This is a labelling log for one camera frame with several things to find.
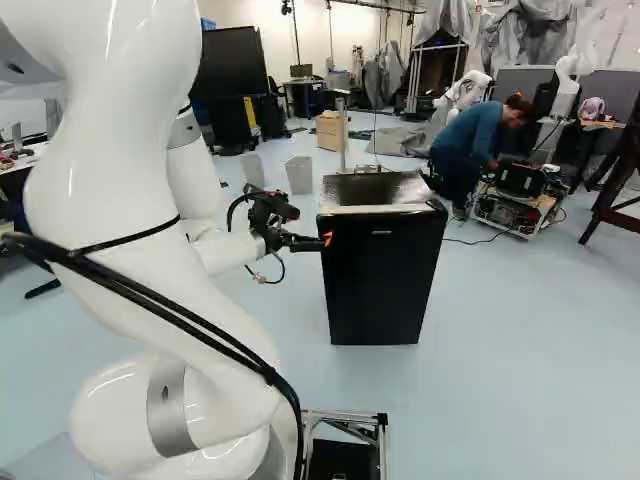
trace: black cable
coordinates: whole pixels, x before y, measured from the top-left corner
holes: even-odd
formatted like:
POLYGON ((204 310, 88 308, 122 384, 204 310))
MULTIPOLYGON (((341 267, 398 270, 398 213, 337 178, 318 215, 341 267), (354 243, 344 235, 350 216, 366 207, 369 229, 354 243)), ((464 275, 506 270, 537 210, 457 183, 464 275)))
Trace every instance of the black cable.
POLYGON ((553 220, 549 222, 549 225, 557 225, 558 223, 562 223, 567 219, 567 211, 564 208, 560 207, 558 211, 562 212, 564 214, 564 217, 562 217, 562 220, 553 220))
MULTIPOLYGON (((264 283, 266 285, 278 285, 279 283, 282 283, 282 281, 284 280, 284 277, 287 275, 287 267, 284 264, 284 260, 282 260, 282 258, 280 257, 280 255, 278 255, 276 252, 271 252, 271 255, 273 255, 274 257, 276 257, 278 259, 278 261, 280 262, 281 265, 281 273, 280 273, 280 278, 278 280, 271 281, 271 280, 265 280, 264 283)), ((247 272, 249 272, 251 274, 252 277, 256 277, 256 274, 254 273, 253 270, 251 270, 251 268, 248 265, 244 266, 245 270, 247 272)))
POLYGON ((550 133, 549 135, 547 135, 547 136, 544 138, 544 140, 542 140, 542 141, 538 144, 538 146, 537 146, 537 147, 535 147, 535 148, 533 149, 533 151, 531 152, 531 154, 529 155, 529 158, 528 158, 527 160, 531 160, 531 159, 533 158, 533 156, 536 154, 536 152, 537 152, 538 150, 540 150, 540 148, 542 148, 542 146, 545 144, 545 142, 551 138, 551 135, 553 135, 553 134, 556 132, 556 130, 558 130, 558 128, 560 127, 560 124, 561 124, 561 123, 562 123, 562 119, 559 119, 559 120, 558 120, 558 123, 556 123, 556 126, 555 126, 555 127, 553 127, 553 130, 551 130, 551 133, 550 133))
MULTIPOLYGON (((249 192, 249 193, 245 193, 244 195, 236 198, 233 202, 231 202, 231 205, 229 205, 229 209, 227 210, 227 231, 229 233, 231 233, 231 226, 233 223, 233 214, 236 211, 236 208, 238 208, 238 206, 243 203, 243 202, 248 202, 251 198, 254 197, 258 197, 264 195, 264 193, 262 192, 249 192)), ((282 273, 280 274, 280 278, 276 281, 271 281, 271 280, 264 280, 264 282, 262 282, 263 284, 266 285, 278 285, 279 283, 282 283, 282 281, 284 280, 284 277, 287 275, 287 267, 284 264, 284 261, 282 260, 282 258, 280 258, 279 255, 277 255, 275 252, 267 252, 268 254, 270 253, 271 255, 273 255, 274 257, 276 257, 278 259, 278 261, 280 262, 280 265, 282 266, 282 273)), ((251 267, 249 267, 249 265, 245 265, 244 266, 245 270, 247 272, 249 272, 249 274, 254 278, 257 279, 258 275, 251 269, 251 267)))
POLYGON ((491 243, 493 242, 496 238, 498 238, 500 235, 504 235, 505 233, 509 233, 513 230, 513 226, 509 227, 508 230, 503 230, 500 233, 496 234, 493 238, 491 238, 490 240, 478 240, 476 242, 465 242, 464 240, 458 240, 455 238, 443 238, 442 241, 443 242, 452 242, 452 243, 462 243, 463 245, 468 245, 470 247, 473 247, 474 245, 479 245, 481 243, 491 243))
POLYGON ((132 280, 108 267, 100 265, 84 256, 73 256, 72 252, 35 237, 23 234, 7 234, 3 237, 8 244, 21 253, 39 256, 43 261, 57 263, 105 289, 135 303, 148 312, 162 318, 167 323, 182 330, 196 340, 218 351, 226 357, 240 363, 247 369, 264 377, 268 385, 274 386, 290 404, 296 417, 297 448, 294 468, 294 480, 300 480, 303 467, 303 433, 300 400, 291 385, 278 372, 235 337, 209 323, 203 317, 177 304, 162 294, 132 280), (205 334, 176 314, 187 318, 204 330, 220 337, 230 348, 205 334))

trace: white wall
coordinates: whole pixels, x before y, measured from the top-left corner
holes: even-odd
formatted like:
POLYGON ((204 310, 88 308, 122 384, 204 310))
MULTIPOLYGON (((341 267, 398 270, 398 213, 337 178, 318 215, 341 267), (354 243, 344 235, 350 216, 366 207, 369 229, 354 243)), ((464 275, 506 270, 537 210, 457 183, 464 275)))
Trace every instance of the white wall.
MULTIPOLYGON (((393 5, 407 1, 395 0, 393 5)), ((269 75, 278 83, 289 78, 289 66, 296 64, 293 17, 280 12, 281 0, 198 0, 202 16, 217 23, 218 28, 256 25, 260 28, 269 75)), ((384 43, 386 12, 362 6, 332 3, 334 57, 337 69, 351 70, 351 50, 357 43, 364 47, 365 60, 378 48, 380 19, 384 43)), ((325 76, 325 60, 331 55, 329 14, 324 0, 296 0, 300 60, 312 63, 314 73, 325 76)), ((399 13, 391 13, 387 39, 400 41, 408 51, 410 28, 399 13)))
POLYGON ((22 135, 47 131, 44 100, 0 100, 0 135, 12 138, 11 126, 22 123, 22 135))

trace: black monitor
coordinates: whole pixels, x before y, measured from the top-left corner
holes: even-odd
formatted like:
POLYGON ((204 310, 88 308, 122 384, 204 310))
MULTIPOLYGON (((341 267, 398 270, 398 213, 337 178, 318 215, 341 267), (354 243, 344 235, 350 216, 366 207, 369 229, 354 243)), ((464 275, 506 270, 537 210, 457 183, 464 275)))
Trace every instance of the black monitor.
POLYGON ((192 95, 214 98, 265 95, 269 91, 260 31, 254 27, 202 32, 202 59, 192 95))

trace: white bucket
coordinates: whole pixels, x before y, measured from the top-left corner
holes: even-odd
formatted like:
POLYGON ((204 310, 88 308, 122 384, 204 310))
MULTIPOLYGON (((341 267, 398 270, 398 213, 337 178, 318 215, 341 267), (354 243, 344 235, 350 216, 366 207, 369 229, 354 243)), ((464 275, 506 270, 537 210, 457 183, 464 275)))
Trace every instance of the white bucket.
POLYGON ((311 157, 293 157, 285 164, 291 194, 307 195, 313 193, 313 166, 311 157))
POLYGON ((264 189, 264 169, 262 168, 262 159, 255 153, 250 153, 242 157, 242 169, 247 183, 255 185, 260 189, 264 189))

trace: wooden stand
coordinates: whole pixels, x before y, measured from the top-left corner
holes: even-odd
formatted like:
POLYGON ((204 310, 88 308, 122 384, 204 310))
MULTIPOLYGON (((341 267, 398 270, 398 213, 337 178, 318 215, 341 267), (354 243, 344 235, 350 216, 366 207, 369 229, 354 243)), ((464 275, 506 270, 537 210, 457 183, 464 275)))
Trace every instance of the wooden stand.
POLYGON ((640 97, 636 100, 631 118, 615 151, 619 154, 619 158, 615 162, 611 174, 602 188, 602 192, 600 192, 596 203, 591 209, 593 217, 582 237, 580 237, 578 243, 581 245, 586 245, 600 222, 609 223, 630 232, 640 233, 640 219, 618 211, 640 202, 640 196, 618 205, 613 204, 633 173, 636 170, 640 172, 640 97))

